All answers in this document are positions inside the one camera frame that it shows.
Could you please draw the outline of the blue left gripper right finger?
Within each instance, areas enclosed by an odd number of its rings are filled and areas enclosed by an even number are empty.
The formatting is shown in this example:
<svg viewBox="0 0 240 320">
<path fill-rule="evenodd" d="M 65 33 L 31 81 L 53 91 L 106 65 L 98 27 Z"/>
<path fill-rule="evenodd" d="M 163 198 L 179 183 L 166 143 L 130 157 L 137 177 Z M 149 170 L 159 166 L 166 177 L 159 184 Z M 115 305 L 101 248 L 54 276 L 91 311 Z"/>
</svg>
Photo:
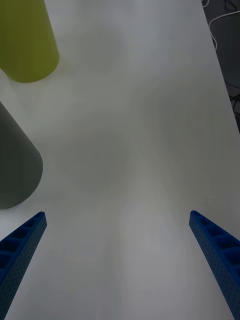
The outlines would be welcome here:
<svg viewBox="0 0 240 320">
<path fill-rule="evenodd" d="M 235 320 L 240 319 L 240 241 L 193 210 L 189 226 Z"/>
</svg>

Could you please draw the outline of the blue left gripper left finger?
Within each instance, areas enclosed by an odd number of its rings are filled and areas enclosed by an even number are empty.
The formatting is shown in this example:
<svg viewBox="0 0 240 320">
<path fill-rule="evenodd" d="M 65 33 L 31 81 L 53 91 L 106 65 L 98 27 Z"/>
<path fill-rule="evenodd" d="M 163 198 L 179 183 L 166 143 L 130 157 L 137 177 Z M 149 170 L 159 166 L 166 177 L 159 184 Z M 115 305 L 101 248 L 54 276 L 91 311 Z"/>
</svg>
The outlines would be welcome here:
<svg viewBox="0 0 240 320">
<path fill-rule="evenodd" d="M 37 246 L 47 228 L 38 212 L 0 241 L 0 319 L 5 319 Z"/>
</svg>

